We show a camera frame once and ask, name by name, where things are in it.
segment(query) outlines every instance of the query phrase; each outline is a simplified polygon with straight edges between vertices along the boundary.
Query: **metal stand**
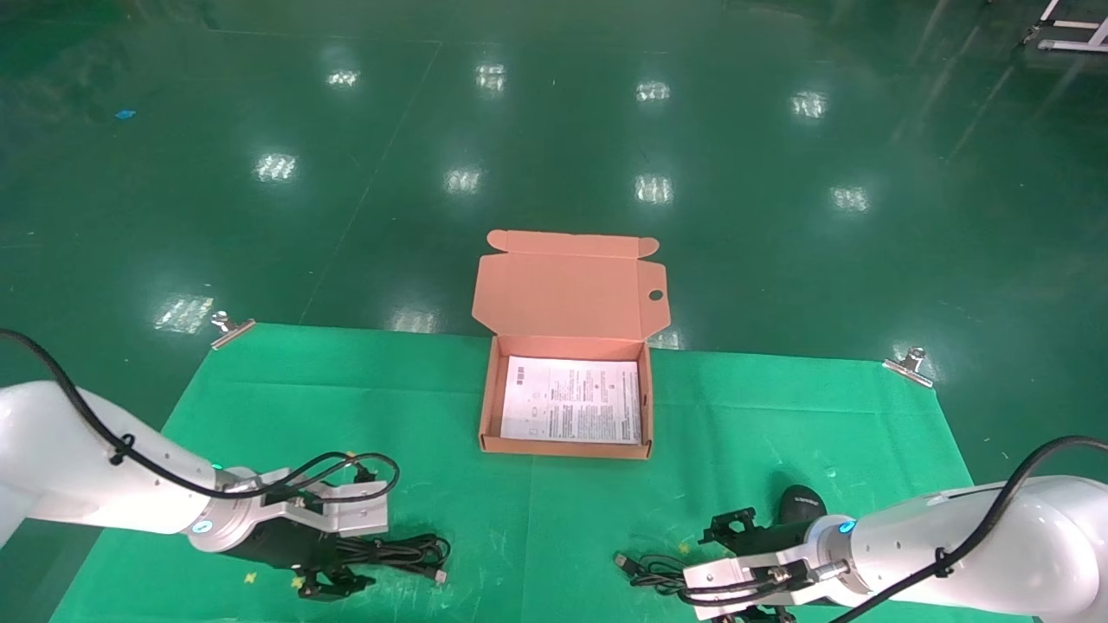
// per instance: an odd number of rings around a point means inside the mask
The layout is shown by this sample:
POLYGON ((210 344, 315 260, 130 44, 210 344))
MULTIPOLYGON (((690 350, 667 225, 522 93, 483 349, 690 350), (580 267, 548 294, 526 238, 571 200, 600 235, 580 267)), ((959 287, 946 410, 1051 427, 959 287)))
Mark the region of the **metal stand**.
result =
POLYGON ((1023 40, 1019 41, 1020 45, 1026 45, 1030 40, 1038 37, 1039 31, 1044 25, 1049 25, 1054 28, 1077 28, 1081 30, 1091 30, 1092 37, 1089 38, 1085 43, 1078 41, 1060 41, 1057 39, 1047 39, 1039 41, 1039 50, 1070 50, 1075 52, 1108 52, 1108 45, 1105 44, 1105 39, 1108 38, 1108 18, 1105 18, 1102 22, 1075 22, 1068 20, 1054 20, 1050 19, 1050 13, 1054 12, 1054 8, 1058 6, 1058 0, 1050 0, 1050 3, 1046 6, 1046 10, 1043 11, 1043 16, 1039 20, 1035 22, 1035 25, 1027 29, 1024 34, 1023 40))
POLYGON ((326 570, 297 570, 297 575, 304 578, 304 584, 296 594, 304 600, 320 602, 332 602, 348 598, 355 593, 366 590, 366 586, 377 583, 377 580, 358 575, 345 564, 336 564, 326 570), (322 574, 331 583, 325 584, 319 581, 322 574))

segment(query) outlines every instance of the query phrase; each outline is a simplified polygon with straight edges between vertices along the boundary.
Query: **green mat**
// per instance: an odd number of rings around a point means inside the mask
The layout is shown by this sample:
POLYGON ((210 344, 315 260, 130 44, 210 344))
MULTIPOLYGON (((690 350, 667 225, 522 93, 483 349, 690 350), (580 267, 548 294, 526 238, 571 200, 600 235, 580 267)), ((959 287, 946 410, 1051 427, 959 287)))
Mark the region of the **green mat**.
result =
MULTIPOLYGON (((311 603, 288 571, 105 531, 53 622, 691 623, 675 598, 628 586, 613 554, 719 558, 696 544, 709 519, 753 505, 768 521, 793 482, 855 515, 971 483, 932 391, 875 362, 722 353, 656 351, 646 462, 484 455, 488 355, 480 338, 263 325, 207 357, 165 427, 197 455, 257 470, 326 450, 392 456, 392 535, 450 539, 445 585, 380 571, 361 594, 311 603)), ((797 610, 801 623, 838 612, 797 610)), ((891 603, 866 620, 1002 619, 891 603)))

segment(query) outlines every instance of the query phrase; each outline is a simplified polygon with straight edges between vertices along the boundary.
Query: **floor line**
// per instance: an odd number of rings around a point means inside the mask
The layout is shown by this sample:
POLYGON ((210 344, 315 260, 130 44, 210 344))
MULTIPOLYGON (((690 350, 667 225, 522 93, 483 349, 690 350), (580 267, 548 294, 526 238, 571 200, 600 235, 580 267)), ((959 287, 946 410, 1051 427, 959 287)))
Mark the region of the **floor line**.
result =
POLYGON ((408 100, 408 105, 404 106, 404 112, 400 115, 400 121, 397 122, 397 129, 392 131, 392 136, 389 137, 389 143, 384 145, 384 151, 381 152, 381 157, 377 160, 377 166, 373 167, 373 173, 369 176, 366 190, 362 191, 361 198, 358 200, 358 204, 353 208, 353 214, 350 215, 350 221, 347 222, 346 228, 342 229, 342 235, 340 235, 338 242, 335 243, 331 256, 327 258, 327 264, 325 264, 324 269, 319 272, 319 279, 316 280, 316 287, 311 289, 311 296, 308 297, 308 303, 304 306, 304 312, 300 313, 300 319, 297 320, 296 324, 302 325, 305 316, 307 316, 308 310, 311 309, 311 304, 316 300, 316 295, 319 294, 319 288, 324 285, 324 280, 327 279, 327 275, 330 273, 331 266, 335 264, 335 258, 338 257, 339 249, 342 248, 342 243, 346 242, 347 234, 350 233, 350 228, 353 227, 353 222, 358 218, 358 214, 361 213, 361 206, 366 204, 366 197, 369 196, 369 190, 373 187, 373 182, 377 180, 377 173, 381 170, 381 164, 384 163, 384 159, 388 157, 389 152, 392 150, 392 143, 397 141, 397 135, 400 134, 400 129, 408 119, 408 112, 411 111, 412 104, 416 103, 416 98, 418 98, 420 91, 423 90, 423 83, 427 82, 427 76, 431 73, 431 67, 434 64, 434 60, 439 58, 440 50, 442 50, 442 43, 434 49, 434 54, 431 55, 431 60, 427 63, 427 69, 423 70, 423 75, 420 78, 419 84, 416 85, 416 90, 412 92, 411 99, 408 100))

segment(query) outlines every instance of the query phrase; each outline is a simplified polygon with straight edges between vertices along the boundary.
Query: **cable bundle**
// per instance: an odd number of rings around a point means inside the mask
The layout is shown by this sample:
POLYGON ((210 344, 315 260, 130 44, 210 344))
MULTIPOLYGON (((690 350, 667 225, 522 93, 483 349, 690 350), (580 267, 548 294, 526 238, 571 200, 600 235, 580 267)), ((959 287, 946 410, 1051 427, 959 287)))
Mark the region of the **cable bundle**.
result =
POLYGON ((450 556, 450 541, 435 534, 411 539, 339 539, 339 560, 343 564, 379 564, 434 580, 447 581, 442 565, 450 556))
POLYGON ((683 573, 685 563, 675 558, 646 554, 636 562, 617 554, 616 566, 630 576, 632 586, 653 586, 659 595, 673 595, 688 588, 683 573))

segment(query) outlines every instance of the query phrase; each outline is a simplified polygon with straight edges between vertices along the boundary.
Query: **metal clip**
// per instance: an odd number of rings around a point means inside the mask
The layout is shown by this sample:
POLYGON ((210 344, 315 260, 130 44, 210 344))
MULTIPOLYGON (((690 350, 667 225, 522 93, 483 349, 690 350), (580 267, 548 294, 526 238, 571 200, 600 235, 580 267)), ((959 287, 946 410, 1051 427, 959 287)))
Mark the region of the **metal clip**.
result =
POLYGON ((223 334, 218 339, 212 343, 212 350, 219 350, 224 346, 230 344, 230 340, 253 329, 254 325, 257 323, 254 321, 254 318, 250 318, 242 325, 238 325, 232 321, 226 312, 216 312, 215 314, 212 314, 212 324, 219 327, 219 333, 223 334))
POLYGON ((890 369, 897 375, 913 380, 924 387, 932 387, 935 385, 935 381, 920 374, 920 364, 923 364, 923 358, 926 356, 927 354, 924 353, 922 348, 913 346, 907 349, 907 355, 905 355, 900 361, 885 359, 881 365, 886 369, 890 369))

